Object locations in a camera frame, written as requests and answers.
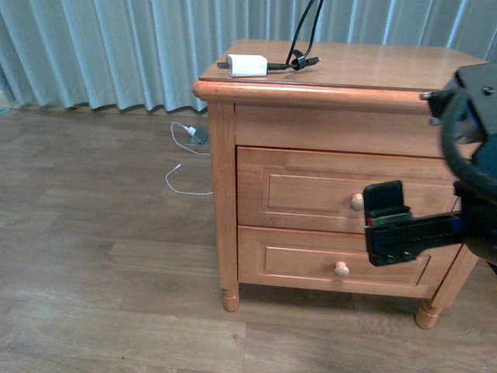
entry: nightstand leg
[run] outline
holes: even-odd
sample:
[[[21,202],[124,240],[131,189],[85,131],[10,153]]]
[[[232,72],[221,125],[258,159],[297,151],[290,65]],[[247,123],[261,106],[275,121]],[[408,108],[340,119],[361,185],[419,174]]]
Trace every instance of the nightstand leg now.
[[[223,289],[223,307],[228,312],[234,312],[238,309],[240,295],[238,289]]]
[[[435,322],[438,320],[438,315],[441,312],[442,309],[432,307],[429,302],[424,302],[418,310],[418,313],[416,313],[414,320],[421,329],[430,329],[435,325]]]
[[[439,314],[452,305],[477,261],[478,257],[465,245],[461,245],[432,300],[423,303],[415,316],[416,324],[421,329],[435,325]]]
[[[235,108],[230,103],[209,102],[208,111],[219,278],[224,309],[233,312],[239,300]]]

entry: light blue curtain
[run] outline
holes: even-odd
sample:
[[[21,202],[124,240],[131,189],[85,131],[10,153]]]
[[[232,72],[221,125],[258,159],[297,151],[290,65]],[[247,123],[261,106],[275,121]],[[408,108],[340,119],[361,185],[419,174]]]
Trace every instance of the light blue curtain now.
[[[216,57],[239,38],[290,40],[307,3],[0,0],[0,85],[19,104],[202,110],[191,88]],[[496,32],[496,0],[325,0],[316,40],[444,46],[497,61]]]

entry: wooden knob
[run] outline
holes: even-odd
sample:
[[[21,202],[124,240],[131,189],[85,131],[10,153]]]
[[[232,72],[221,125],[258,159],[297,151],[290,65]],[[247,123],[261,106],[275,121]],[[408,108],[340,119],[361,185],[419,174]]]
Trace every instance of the wooden knob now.
[[[364,198],[361,193],[356,193],[350,200],[350,208],[354,211],[364,211]]]
[[[335,265],[335,273],[340,276],[340,277],[345,277],[347,274],[349,274],[350,270],[345,264],[345,262],[338,262]]]

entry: wooden nightstand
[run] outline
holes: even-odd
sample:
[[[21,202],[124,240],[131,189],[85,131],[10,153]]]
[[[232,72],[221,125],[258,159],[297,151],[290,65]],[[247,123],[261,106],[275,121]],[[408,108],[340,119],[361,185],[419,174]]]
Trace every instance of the wooden nightstand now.
[[[240,40],[227,53],[280,62],[288,48]],[[477,257],[447,246],[372,266],[360,194],[402,180],[414,215],[454,208],[454,177],[419,93],[483,61],[446,48],[359,44],[318,43],[312,55],[322,61],[303,71],[230,78],[213,65],[195,83],[208,102],[224,308],[238,307],[238,283],[396,295],[429,299],[416,316],[429,328]]]

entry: white cable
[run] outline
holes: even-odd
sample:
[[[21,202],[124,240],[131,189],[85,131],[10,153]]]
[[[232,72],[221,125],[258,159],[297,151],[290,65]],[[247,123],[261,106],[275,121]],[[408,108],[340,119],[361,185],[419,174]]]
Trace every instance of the white cable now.
[[[174,142],[176,143],[176,145],[178,145],[180,148],[183,148],[185,150],[187,150],[188,152],[192,152],[193,154],[197,154],[197,155],[210,155],[209,153],[199,153],[199,152],[195,152],[194,150],[190,149],[190,148],[187,148],[186,146],[184,145],[181,145],[177,140],[176,140],[176,137],[174,135],[174,125],[177,125],[177,126],[180,126],[181,128],[183,128],[186,132],[188,132],[192,137],[195,138],[195,132],[196,132],[196,129],[194,127],[187,127],[187,126],[183,126],[181,123],[178,123],[178,122],[172,122],[171,123],[171,136],[172,136],[172,140],[174,140]],[[165,175],[165,182],[168,184],[168,187],[170,190],[172,190],[173,192],[175,193],[179,193],[179,194],[186,194],[186,195],[189,195],[189,196],[209,196],[211,194],[214,194],[214,192],[208,192],[208,193],[194,193],[194,192],[182,192],[181,190],[177,190],[175,189],[174,187],[172,187],[172,185],[169,183],[169,175],[171,175],[173,172],[175,172],[179,167],[181,167],[181,163],[179,163],[174,169],[172,169],[171,171],[169,171],[166,175]]]
[[[189,134],[191,134],[192,137],[194,137],[194,138],[195,138],[195,128],[183,126],[181,123],[178,123],[178,122],[172,122],[171,123],[171,136],[172,136],[172,140],[174,140],[174,142],[176,143],[176,145],[178,145],[180,148],[183,148],[183,149],[185,149],[188,152],[191,152],[193,154],[197,154],[197,155],[210,155],[210,153],[199,153],[199,152],[195,152],[193,149],[187,148],[186,146],[181,145],[180,143],[178,143],[178,141],[176,140],[176,136],[174,135],[174,130],[173,130],[173,126],[174,125],[182,127],[186,132],[188,132]]]
[[[182,192],[181,190],[176,190],[172,187],[172,185],[169,183],[169,175],[171,175],[173,172],[175,172],[179,167],[181,167],[181,163],[178,164],[174,169],[172,169],[171,171],[169,171],[167,173],[167,175],[165,176],[165,182],[168,184],[168,187],[175,193],[179,193],[179,194],[187,194],[189,196],[209,196],[211,194],[213,194],[213,192],[208,192],[208,193],[192,193],[192,192]]]

